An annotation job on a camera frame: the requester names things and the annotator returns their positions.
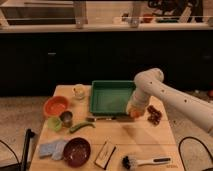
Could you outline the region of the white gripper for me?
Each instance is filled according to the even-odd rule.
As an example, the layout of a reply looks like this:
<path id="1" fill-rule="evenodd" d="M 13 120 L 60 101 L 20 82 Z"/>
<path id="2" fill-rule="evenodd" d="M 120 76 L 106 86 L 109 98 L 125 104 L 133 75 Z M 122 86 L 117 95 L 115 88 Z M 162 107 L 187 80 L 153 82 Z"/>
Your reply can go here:
<path id="1" fill-rule="evenodd" d="M 149 95 L 139 89 L 133 91 L 127 106 L 126 112 L 130 116 L 131 111 L 140 111 L 141 116 L 145 113 L 145 108 L 149 103 Z"/>

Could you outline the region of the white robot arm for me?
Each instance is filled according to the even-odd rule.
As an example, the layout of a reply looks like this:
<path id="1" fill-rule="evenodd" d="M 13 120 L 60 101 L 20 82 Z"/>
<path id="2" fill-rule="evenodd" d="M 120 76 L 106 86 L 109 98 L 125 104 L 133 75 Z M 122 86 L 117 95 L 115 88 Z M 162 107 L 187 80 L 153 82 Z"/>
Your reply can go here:
<path id="1" fill-rule="evenodd" d="M 127 114 L 133 118 L 138 117 L 132 111 L 144 113 L 150 97 L 155 96 L 182 112 L 213 137 L 213 104 L 167 86 L 163 80 L 164 74 L 159 68 L 138 73 L 134 77 L 135 90 L 127 102 Z"/>

